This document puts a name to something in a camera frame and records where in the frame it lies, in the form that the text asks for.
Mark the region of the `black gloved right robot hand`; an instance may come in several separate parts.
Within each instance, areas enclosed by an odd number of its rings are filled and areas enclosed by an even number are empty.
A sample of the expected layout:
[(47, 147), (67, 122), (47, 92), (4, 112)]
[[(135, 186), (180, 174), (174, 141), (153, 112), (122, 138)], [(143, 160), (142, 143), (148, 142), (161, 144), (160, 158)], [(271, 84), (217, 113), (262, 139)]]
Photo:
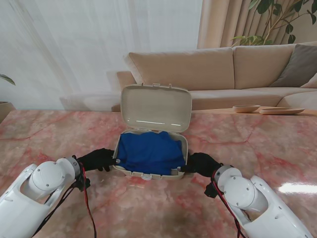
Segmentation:
[(187, 164), (177, 168), (184, 173), (198, 173), (204, 177), (212, 178), (214, 173), (223, 166), (214, 160), (210, 155), (205, 153), (194, 153), (188, 155)]

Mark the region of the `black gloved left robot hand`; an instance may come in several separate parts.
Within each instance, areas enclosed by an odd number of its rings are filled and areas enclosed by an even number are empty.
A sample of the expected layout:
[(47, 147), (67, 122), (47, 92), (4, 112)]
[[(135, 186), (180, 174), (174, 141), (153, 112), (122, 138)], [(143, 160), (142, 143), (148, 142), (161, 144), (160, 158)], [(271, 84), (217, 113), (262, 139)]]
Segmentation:
[(97, 149), (77, 159), (85, 171), (99, 170), (110, 171), (110, 166), (121, 163), (120, 159), (113, 157), (114, 151), (110, 149)]

